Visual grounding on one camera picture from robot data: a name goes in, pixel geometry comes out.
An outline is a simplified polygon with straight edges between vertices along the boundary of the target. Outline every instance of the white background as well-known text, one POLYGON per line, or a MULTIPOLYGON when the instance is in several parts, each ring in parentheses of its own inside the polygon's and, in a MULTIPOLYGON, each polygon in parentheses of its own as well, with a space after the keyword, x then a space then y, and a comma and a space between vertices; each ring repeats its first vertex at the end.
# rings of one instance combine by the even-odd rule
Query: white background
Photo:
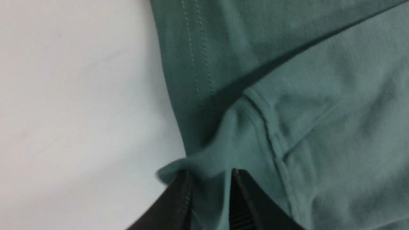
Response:
POLYGON ((148 0, 0 0, 0 229, 125 229, 183 156, 148 0))

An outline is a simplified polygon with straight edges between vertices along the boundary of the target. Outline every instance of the white surface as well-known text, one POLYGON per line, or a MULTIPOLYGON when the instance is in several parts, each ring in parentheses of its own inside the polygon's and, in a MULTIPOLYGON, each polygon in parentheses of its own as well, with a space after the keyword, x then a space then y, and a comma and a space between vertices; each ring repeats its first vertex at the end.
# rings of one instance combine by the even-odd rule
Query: white surface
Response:
POLYGON ((0 1, 0 229, 125 229, 183 156, 147 0, 0 1))

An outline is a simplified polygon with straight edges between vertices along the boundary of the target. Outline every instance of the seam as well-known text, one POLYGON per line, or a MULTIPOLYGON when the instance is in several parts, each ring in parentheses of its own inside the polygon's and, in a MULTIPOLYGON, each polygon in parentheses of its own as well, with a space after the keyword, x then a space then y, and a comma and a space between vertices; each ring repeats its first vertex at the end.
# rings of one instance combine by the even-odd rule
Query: seam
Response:
POLYGON ((202 50, 203 50, 204 64, 205 64, 205 67, 206 67, 207 84, 209 85, 209 92, 210 92, 211 104, 213 106, 213 113, 216 114, 216 106, 215 106, 215 101, 214 101, 214 96, 213 96, 213 83, 212 83, 212 79, 210 77, 209 61, 207 60, 207 48, 206 48, 205 32, 203 31, 203 23, 202 23, 202 17, 200 16, 198 0, 195 0, 195 5, 196 5, 196 12, 197 12, 197 15, 198 15, 198 20, 199 20, 200 34, 202 36, 202 50))
POLYGON ((193 74, 194 74, 194 77, 195 77, 196 95, 197 95, 198 101, 199 101, 199 110, 200 110, 201 115, 203 116, 202 100, 200 98, 199 81, 198 81, 198 77, 197 77, 197 74, 196 74, 195 56, 193 54, 192 35, 190 33, 190 28, 189 28, 189 19, 187 17, 187 12, 186 12, 186 7, 185 7, 185 4, 184 4, 184 0, 181 0, 181 2, 182 2, 182 9, 183 9, 184 19, 185 19, 185 23, 186 23, 186 30, 187 30, 187 34, 188 34, 188 40, 189 40, 190 57, 191 57, 191 61, 192 61, 193 74))
POLYGON ((274 164, 275 168, 277 169, 277 173, 278 173, 278 176, 279 176, 279 178, 280 178, 280 183, 281 183, 281 186, 283 187, 284 195, 285 195, 286 198, 287 198, 287 203, 288 203, 289 212, 290 212, 290 214, 291 214, 291 216, 292 216, 293 218, 297 218, 297 217, 298 217, 298 212, 299 212, 299 210, 298 210, 297 205, 296 205, 296 207, 292 207, 292 206, 291 206, 290 197, 291 197, 291 199, 295 200, 295 199, 294 199, 294 194, 291 192, 291 191, 292 191, 292 188, 291 188, 291 186, 289 185, 288 181, 287 181, 287 182, 284 181, 283 175, 282 175, 282 172, 281 172, 281 167, 280 167, 280 166, 278 165, 278 163, 277 163, 277 157, 276 157, 276 154, 274 153, 273 143, 272 143, 272 141, 271 141, 271 137, 270 137, 270 133, 269 133, 267 121, 266 121, 266 119, 265 119, 263 113, 261 112, 260 108, 255 104, 255 102, 254 102, 253 100, 251 100, 251 98, 248 97, 247 95, 244 95, 244 98, 251 104, 251 106, 254 108, 255 112, 260 116, 261 120, 263 121, 263 128, 264 128, 265 136, 266 136, 266 139, 267 139, 268 149, 271 151, 271 155, 272 155, 272 159, 273 159, 273 164, 274 164))

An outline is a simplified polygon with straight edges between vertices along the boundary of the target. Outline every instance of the teal fabric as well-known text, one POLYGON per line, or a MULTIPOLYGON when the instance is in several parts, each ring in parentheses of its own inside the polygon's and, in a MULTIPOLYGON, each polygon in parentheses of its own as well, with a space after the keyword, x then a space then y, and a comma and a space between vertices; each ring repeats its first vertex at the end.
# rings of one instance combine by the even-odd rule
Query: teal fabric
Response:
POLYGON ((158 175, 194 175, 203 229, 228 229, 232 168, 307 230, 409 229, 409 3, 397 3, 152 1, 188 151, 158 175))

